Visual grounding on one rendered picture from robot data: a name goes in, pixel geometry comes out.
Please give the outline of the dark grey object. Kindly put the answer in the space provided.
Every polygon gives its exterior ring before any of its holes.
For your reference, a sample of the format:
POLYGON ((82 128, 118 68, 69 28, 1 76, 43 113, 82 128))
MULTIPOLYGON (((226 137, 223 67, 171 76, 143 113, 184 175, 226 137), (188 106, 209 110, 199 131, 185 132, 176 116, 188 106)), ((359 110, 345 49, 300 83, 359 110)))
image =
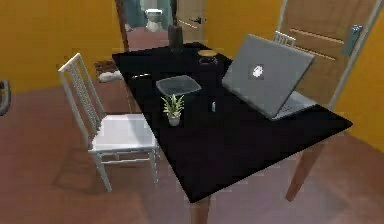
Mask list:
POLYGON ((0 80, 0 116, 5 115, 11 105, 11 87, 8 80, 0 80))

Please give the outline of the white toilet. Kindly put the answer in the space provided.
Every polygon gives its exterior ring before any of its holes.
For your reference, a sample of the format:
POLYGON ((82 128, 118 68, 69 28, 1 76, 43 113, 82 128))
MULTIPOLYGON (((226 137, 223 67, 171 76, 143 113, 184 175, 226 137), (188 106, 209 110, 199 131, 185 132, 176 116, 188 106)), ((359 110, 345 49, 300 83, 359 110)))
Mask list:
POLYGON ((162 14, 163 11, 161 9, 147 9, 145 11, 145 15, 147 18, 146 28, 151 32, 157 32, 162 29, 162 14))

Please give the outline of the black table with brown legs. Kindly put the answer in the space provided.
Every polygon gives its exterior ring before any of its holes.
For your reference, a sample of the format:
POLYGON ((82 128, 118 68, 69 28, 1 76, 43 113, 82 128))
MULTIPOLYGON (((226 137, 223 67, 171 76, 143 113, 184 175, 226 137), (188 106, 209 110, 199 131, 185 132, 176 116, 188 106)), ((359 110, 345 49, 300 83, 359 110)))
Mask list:
POLYGON ((286 193, 294 200, 327 140, 351 121, 320 105, 271 121, 223 88, 230 58, 219 54, 217 65, 200 65, 203 48, 187 43, 180 53, 158 47, 113 56, 190 202, 191 224, 207 224, 217 191, 300 153, 286 193), (181 74, 201 89, 186 97, 179 125, 171 126, 156 82, 181 74))

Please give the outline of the white cloth on floor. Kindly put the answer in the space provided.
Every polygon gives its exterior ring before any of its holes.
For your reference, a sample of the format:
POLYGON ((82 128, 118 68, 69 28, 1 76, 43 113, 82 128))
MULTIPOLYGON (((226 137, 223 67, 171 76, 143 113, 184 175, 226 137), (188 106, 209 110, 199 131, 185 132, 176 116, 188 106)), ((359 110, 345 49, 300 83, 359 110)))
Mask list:
POLYGON ((123 76, 119 70, 114 72, 103 72, 98 77, 99 81, 102 83, 111 82, 115 80, 123 80, 123 76))

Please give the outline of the grey open laptop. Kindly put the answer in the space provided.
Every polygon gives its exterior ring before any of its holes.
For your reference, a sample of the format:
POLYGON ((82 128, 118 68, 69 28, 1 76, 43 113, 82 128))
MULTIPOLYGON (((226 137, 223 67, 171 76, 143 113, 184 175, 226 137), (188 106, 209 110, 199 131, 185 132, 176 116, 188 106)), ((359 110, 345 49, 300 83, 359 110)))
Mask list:
POLYGON ((270 120, 316 105, 296 91, 314 56, 247 34, 222 79, 223 86, 270 120))

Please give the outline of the dark grey tall vase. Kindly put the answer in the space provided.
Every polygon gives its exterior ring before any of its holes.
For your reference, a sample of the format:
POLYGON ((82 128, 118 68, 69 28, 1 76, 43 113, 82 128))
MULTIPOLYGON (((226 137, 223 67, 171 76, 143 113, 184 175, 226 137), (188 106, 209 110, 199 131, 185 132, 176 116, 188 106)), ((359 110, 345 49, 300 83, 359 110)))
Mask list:
POLYGON ((169 47, 172 52, 181 52, 183 50, 183 31, 181 26, 170 25, 168 27, 169 47))

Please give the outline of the brown woven basket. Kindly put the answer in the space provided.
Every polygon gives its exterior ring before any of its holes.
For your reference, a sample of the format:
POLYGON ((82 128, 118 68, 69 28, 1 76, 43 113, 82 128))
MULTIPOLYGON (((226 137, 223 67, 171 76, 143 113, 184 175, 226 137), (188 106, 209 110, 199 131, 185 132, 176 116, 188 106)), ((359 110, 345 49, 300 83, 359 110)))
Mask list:
POLYGON ((96 61, 94 67, 98 75, 105 72, 115 72, 117 70, 117 66, 113 60, 96 61))

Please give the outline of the grey clear square tray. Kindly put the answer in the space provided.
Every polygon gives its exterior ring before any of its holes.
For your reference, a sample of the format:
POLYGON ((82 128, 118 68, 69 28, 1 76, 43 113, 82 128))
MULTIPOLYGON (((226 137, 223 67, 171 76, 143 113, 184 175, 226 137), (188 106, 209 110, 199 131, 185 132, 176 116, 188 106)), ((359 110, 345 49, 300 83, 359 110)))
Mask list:
POLYGON ((188 75, 161 79, 156 82, 156 86, 165 96, 180 96, 197 92, 201 89, 201 86, 188 75))

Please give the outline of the small houseplant in white pot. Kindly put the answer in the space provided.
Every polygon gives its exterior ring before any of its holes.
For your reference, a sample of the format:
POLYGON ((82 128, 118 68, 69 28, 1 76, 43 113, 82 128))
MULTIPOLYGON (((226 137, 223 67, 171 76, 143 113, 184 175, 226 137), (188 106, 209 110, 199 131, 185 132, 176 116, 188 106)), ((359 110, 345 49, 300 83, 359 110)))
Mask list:
POLYGON ((169 124, 177 126, 180 123, 181 112, 184 109, 184 96, 176 95, 162 97, 164 101, 163 112, 167 115, 169 124))

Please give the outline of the brown wooden room door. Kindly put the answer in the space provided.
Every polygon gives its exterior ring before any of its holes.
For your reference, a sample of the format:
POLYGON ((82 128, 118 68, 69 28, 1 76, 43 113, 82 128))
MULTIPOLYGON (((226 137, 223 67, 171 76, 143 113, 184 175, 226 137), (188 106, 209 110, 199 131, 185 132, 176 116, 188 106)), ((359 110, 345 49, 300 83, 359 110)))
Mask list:
POLYGON ((350 59, 349 33, 368 22, 378 1, 287 0, 281 32, 296 39, 296 49, 315 56, 297 92, 328 106, 350 59))
POLYGON ((206 0, 177 0, 177 19, 185 43, 204 42, 206 0))

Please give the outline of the white slatted chair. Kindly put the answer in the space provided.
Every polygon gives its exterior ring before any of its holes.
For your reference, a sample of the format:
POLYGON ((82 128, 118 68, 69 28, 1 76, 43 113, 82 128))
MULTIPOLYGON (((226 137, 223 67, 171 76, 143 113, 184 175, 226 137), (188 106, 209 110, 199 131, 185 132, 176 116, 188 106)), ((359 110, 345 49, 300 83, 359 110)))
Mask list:
POLYGON ((112 191, 106 165, 148 161, 153 183, 157 184, 160 147, 144 115, 107 114, 80 53, 65 62, 57 73, 106 190, 112 191))
POLYGON ((275 31, 273 41, 281 45, 293 47, 296 39, 287 34, 281 33, 280 31, 275 31))

